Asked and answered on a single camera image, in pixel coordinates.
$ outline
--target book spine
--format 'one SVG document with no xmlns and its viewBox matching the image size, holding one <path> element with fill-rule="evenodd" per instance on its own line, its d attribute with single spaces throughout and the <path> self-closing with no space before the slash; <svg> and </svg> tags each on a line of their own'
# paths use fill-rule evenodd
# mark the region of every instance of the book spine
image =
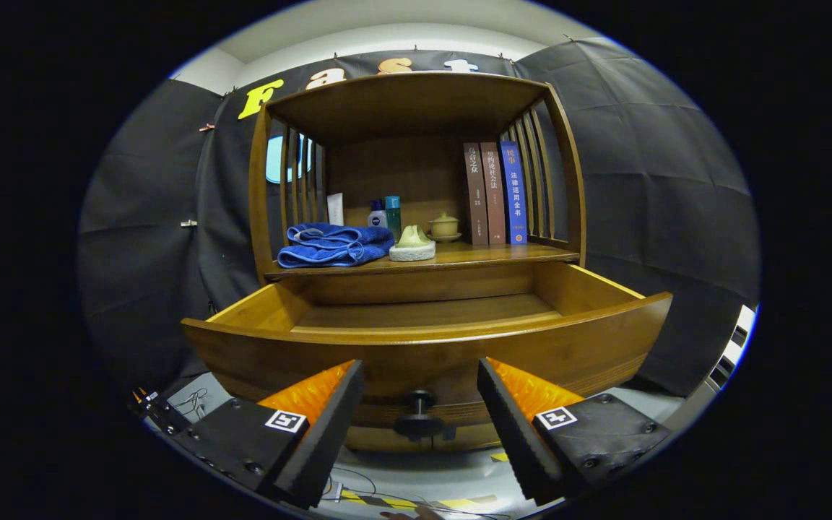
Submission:
<svg viewBox="0 0 832 520">
<path fill-rule="evenodd" d="M 471 204 L 471 243 L 475 246 L 486 246 L 489 243 L 486 233 L 486 188 L 483 187 L 480 146 L 476 142 L 465 142 L 464 165 L 467 169 L 468 199 Z"/>
<path fill-rule="evenodd" d="M 522 161 L 515 141 L 499 144 L 503 158 L 503 191 L 506 200 L 506 243 L 527 243 L 528 220 L 525 210 L 525 181 L 522 180 Z"/>
<path fill-rule="evenodd" d="M 506 207 L 500 174 L 499 150 L 495 142 L 481 142 L 483 185 L 486 188 L 486 221 L 490 243 L 506 243 Z"/>
</svg>

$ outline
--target saucer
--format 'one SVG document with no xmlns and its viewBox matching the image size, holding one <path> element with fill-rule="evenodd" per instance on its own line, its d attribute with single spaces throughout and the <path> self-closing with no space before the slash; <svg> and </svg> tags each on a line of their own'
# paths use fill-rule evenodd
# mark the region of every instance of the saucer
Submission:
<svg viewBox="0 0 832 520">
<path fill-rule="evenodd" d="M 426 235 L 426 237 L 431 241 L 440 241 L 440 243 L 448 243 L 449 241 L 456 241 L 462 237 L 462 234 L 455 233 L 453 235 L 448 235 L 445 237 L 433 237 L 432 235 Z"/>
</svg>

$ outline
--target lotion bottle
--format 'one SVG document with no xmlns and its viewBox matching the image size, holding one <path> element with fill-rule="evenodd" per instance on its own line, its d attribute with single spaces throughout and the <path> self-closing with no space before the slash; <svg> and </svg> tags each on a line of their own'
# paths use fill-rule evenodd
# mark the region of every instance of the lotion bottle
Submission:
<svg viewBox="0 0 832 520">
<path fill-rule="evenodd" d="M 386 228 L 387 227 L 387 213 L 384 211 L 384 201 L 381 199 L 374 199 L 370 201 L 370 214 L 368 214 L 368 227 L 370 228 Z"/>
</svg>

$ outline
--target orange letter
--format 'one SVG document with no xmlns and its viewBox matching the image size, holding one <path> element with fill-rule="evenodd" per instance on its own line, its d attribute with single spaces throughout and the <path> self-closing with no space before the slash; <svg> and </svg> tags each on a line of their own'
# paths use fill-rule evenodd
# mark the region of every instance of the orange letter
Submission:
<svg viewBox="0 0 832 520">
<path fill-rule="evenodd" d="M 271 83 L 265 83 L 265 85 L 260 86 L 259 88 L 246 92 L 246 98 L 248 98 L 246 100 L 246 107 L 237 119 L 257 114 L 259 110 L 261 110 L 261 104 L 267 103 L 268 99 L 272 99 L 274 89 L 277 89 L 284 84 L 285 81 L 283 79 L 276 79 Z"/>
<path fill-rule="evenodd" d="M 344 69 L 326 69 L 310 76 L 312 82 L 307 83 L 305 91 L 313 89 L 313 87 L 321 87 L 329 85 L 329 83 L 344 82 L 346 80 L 346 72 Z"/>
<path fill-rule="evenodd" d="M 412 69 L 410 69 L 410 65 L 412 64 L 412 59 L 407 57 L 392 57 L 390 59 L 383 60 L 380 65 L 377 66 L 377 69 L 379 70 L 379 74 L 412 72 Z"/>
</svg>

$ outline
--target blue towel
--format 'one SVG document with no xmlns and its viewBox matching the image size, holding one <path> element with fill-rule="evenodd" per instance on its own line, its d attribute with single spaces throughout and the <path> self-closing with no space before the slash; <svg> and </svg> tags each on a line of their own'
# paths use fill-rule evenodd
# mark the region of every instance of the blue towel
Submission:
<svg viewBox="0 0 832 520">
<path fill-rule="evenodd" d="M 334 226 L 326 222 L 287 229 L 291 246 L 278 251 L 278 264 L 292 267 L 353 267 L 377 260 L 394 245 L 386 227 Z"/>
</svg>

